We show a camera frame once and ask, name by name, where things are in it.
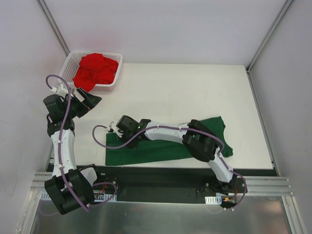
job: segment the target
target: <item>plastic basket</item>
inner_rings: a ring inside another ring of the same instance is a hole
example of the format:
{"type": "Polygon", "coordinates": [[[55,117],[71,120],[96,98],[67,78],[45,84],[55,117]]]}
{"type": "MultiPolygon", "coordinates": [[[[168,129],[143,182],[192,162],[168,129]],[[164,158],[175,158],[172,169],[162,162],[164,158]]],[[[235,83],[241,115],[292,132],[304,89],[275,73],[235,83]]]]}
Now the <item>plastic basket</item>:
{"type": "Polygon", "coordinates": [[[115,88],[115,84],[117,82],[117,79],[118,79],[118,75],[119,75],[119,72],[121,69],[121,65],[122,65],[122,55],[121,54],[93,52],[93,51],[72,51],[67,56],[63,66],[59,72],[59,76],[63,77],[68,82],[69,87],[76,89],[74,82],[73,82],[73,78],[75,77],[76,72],[79,68],[79,63],[81,61],[81,58],[86,56],[86,55],[92,54],[92,53],[103,54],[104,57],[113,59],[113,60],[118,62],[118,68],[117,68],[113,83],[111,83],[111,84],[96,84],[95,87],[92,89],[92,91],[102,91],[102,92],[113,91],[115,88]]]}

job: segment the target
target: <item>folded green fabric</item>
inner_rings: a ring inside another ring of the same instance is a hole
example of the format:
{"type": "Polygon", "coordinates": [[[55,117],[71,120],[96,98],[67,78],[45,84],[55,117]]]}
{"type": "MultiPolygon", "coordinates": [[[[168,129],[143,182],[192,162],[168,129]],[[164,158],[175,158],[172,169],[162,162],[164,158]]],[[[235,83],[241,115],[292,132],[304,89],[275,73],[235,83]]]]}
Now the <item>folded green fabric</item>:
{"type": "MultiPolygon", "coordinates": [[[[224,157],[233,155],[233,149],[225,142],[224,129],[225,125],[221,117],[214,117],[202,120],[207,128],[216,134],[225,144],[222,151],[224,157]]],[[[106,144],[108,146],[119,146],[122,142],[115,133],[106,134],[106,144]]],[[[135,149],[127,147],[110,150],[106,149],[106,166],[120,166],[128,164],[138,164],[146,162],[159,162],[167,160],[176,160],[191,158],[192,156],[186,148],[179,143],[165,140],[141,141],[135,149]]]]}

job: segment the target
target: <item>red cloth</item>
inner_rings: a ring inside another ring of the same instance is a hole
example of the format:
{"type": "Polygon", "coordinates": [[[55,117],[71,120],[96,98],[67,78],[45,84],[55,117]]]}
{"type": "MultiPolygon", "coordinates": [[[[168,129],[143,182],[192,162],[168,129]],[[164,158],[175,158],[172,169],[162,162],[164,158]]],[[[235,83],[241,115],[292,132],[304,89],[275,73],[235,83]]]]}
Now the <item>red cloth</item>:
{"type": "Polygon", "coordinates": [[[96,84],[113,83],[118,68],[118,62],[97,53],[82,57],[79,65],[73,78],[74,85],[87,92],[90,92],[96,84]]]}

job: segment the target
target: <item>metal frame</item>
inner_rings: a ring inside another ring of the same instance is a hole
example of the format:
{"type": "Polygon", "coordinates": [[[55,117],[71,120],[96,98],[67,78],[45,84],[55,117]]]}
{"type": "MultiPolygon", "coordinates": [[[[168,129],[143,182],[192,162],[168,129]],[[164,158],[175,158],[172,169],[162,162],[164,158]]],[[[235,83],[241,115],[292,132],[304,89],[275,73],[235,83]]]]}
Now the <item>metal frame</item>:
{"type": "MultiPolygon", "coordinates": [[[[45,15],[49,25],[51,26],[53,33],[57,40],[60,43],[60,46],[62,47],[65,55],[68,55],[70,53],[70,50],[55,22],[53,19],[53,16],[45,2],[45,0],[36,0],[37,3],[39,4],[39,7],[41,8],[43,14],[45,15]]],[[[261,56],[262,52],[266,48],[268,42],[270,41],[271,37],[274,35],[274,32],[278,28],[280,22],[286,15],[287,11],[291,7],[292,3],[294,0],[286,0],[279,11],[278,15],[274,19],[272,25],[270,26],[267,34],[265,35],[263,41],[261,42],[260,46],[258,47],[252,61],[250,62],[249,66],[246,69],[246,72],[248,74],[248,79],[250,82],[251,86],[251,91],[253,93],[255,105],[258,111],[259,119],[261,122],[261,126],[263,129],[264,137],[267,143],[267,147],[269,150],[270,157],[273,161],[273,164],[275,165],[275,170],[278,175],[278,165],[273,157],[272,153],[272,148],[270,145],[270,141],[267,135],[267,131],[265,128],[265,124],[263,122],[262,114],[261,114],[261,108],[259,106],[258,98],[256,96],[254,86],[252,83],[252,75],[251,75],[251,70],[258,61],[259,57],[261,56]]],[[[45,171],[49,170],[49,167],[51,167],[51,162],[53,162],[53,157],[49,157],[47,160],[46,168],[45,171]]],[[[29,194],[27,204],[26,204],[26,209],[23,215],[23,219],[21,220],[20,224],[20,230],[18,233],[29,233],[31,230],[31,225],[34,221],[35,218],[35,212],[37,209],[37,205],[39,203],[39,198],[41,196],[41,191],[44,190],[44,184],[43,182],[46,181],[48,178],[51,177],[51,173],[49,172],[38,172],[35,175],[34,181],[31,186],[31,192],[29,194]]],[[[247,186],[248,186],[248,193],[247,195],[251,196],[281,196],[284,206],[285,206],[285,211],[286,211],[286,216],[291,228],[292,233],[294,234],[300,234],[300,233],[307,233],[302,219],[300,217],[300,214],[298,212],[298,208],[296,205],[295,197],[294,197],[294,192],[293,188],[290,184],[290,180],[286,177],[274,177],[274,176],[245,176],[247,186]]]]}

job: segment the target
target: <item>green cloth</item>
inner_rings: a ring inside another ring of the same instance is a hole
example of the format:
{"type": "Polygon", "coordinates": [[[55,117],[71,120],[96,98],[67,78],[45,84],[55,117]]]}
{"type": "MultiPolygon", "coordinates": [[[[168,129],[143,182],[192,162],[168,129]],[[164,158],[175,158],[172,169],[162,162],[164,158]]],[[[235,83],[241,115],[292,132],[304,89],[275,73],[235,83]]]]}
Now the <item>green cloth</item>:
{"type": "MultiPolygon", "coordinates": [[[[233,149],[225,142],[224,129],[225,125],[221,117],[214,117],[202,120],[207,128],[216,134],[225,144],[222,151],[224,157],[233,155],[233,149]]],[[[122,142],[115,133],[106,134],[106,145],[119,146],[122,142]]],[[[138,164],[146,162],[158,162],[167,160],[176,160],[191,158],[192,156],[187,149],[179,143],[165,140],[141,141],[135,149],[127,147],[110,150],[106,149],[106,166],[120,166],[128,164],[138,164]]]]}

